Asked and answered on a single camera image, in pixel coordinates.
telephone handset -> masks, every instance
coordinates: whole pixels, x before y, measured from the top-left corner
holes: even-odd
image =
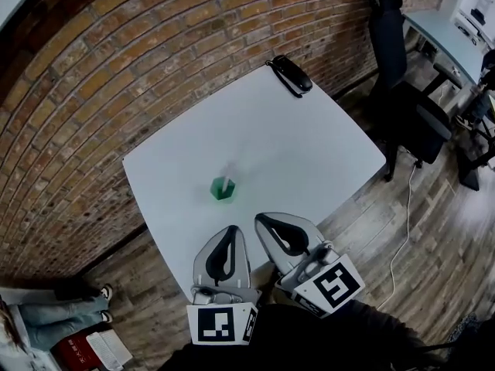
[[[295,97],[301,98],[311,90],[312,82],[307,74],[287,56],[278,55],[273,60],[267,60],[266,65]]]

wooden floor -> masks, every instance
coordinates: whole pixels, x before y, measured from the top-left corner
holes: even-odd
[[[430,75],[416,77],[412,81],[422,89]],[[363,126],[356,102],[369,86],[339,100]],[[479,192],[460,186],[452,148],[444,147],[434,165],[412,176],[410,242],[394,262],[396,294],[383,308],[430,344],[445,340],[471,311],[485,318],[495,310],[495,172],[480,169]],[[378,306],[392,292],[389,264],[406,238],[413,163],[403,150],[393,182],[377,173],[319,225],[355,263],[367,285],[358,299],[370,305]],[[116,288],[113,326],[135,356],[126,369],[155,370],[189,341],[187,301],[149,233],[86,278]]]

white cable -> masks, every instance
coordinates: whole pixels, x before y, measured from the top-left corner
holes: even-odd
[[[406,226],[407,226],[407,236],[405,238],[404,243],[402,244],[401,247],[399,247],[399,250],[397,250],[397,253],[394,255],[394,258],[392,258],[392,261],[390,262],[390,274],[392,276],[392,294],[390,294],[390,297],[388,297],[385,301],[383,301],[381,303],[381,305],[377,308],[378,311],[385,304],[387,304],[388,300],[390,300],[392,297],[394,297],[394,294],[395,294],[394,261],[397,258],[397,256],[399,255],[399,253],[401,252],[401,250],[404,248],[404,246],[406,244],[408,244],[408,241],[409,241],[409,211],[411,209],[411,179],[412,179],[412,175],[414,174],[415,170],[416,170],[416,164],[414,164],[412,166],[412,172],[411,172],[411,175],[409,176],[409,196],[408,196],[408,210],[407,210],[407,223],[406,223]]]
[[[444,86],[442,87],[442,89],[440,90],[440,97],[439,97],[439,102],[438,102],[438,105],[440,105],[440,101],[441,101],[441,100],[442,100],[442,98],[443,98],[443,90],[444,90],[444,89],[445,89],[445,87],[447,87],[447,86],[448,86],[448,84],[444,85]]]

table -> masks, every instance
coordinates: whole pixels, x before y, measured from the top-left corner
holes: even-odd
[[[445,106],[445,112],[449,112],[468,95],[472,85],[478,84],[483,54],[449,21],[448,16],[439,11],[409,12],[404,17],[404,36],[411,27],[421,33],[433,46],[443,51],[468,80]]]
[[[384,163],[318,86],[297,99],[263,66],[154,133],[125,157],[124,168],[158,249],[192,300],[193,261],[214,234],[239,226],[254,271],[268,261],[256,214],[320,223]],[[227,166],[234,197],[217,201],[210,184]]]

person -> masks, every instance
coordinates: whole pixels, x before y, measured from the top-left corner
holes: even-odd
[[[101,322],[112,322],[109,284],[97,297],[59,304],[7,305],[0,301],[0,356],[20,357],[30,349],[49,351],[61,339]]]
[[[276,304],[259,308],[249,345],[190,343],[174,352],[159,371],[211,364],[234,371],[284,367],[398,371],[445,363],[441,356],[422,351],[424,347],[404,323],[358,301],[349,301],[323,319],[294,305]]]
[[[456,123],[468,131],[472,131],[480,124],[492,108],[490,96],[495,99],[495,70],[490,70],[481,79],[480,85],[477,86],[477,93],[478,95],[467,109],[455,117]]]

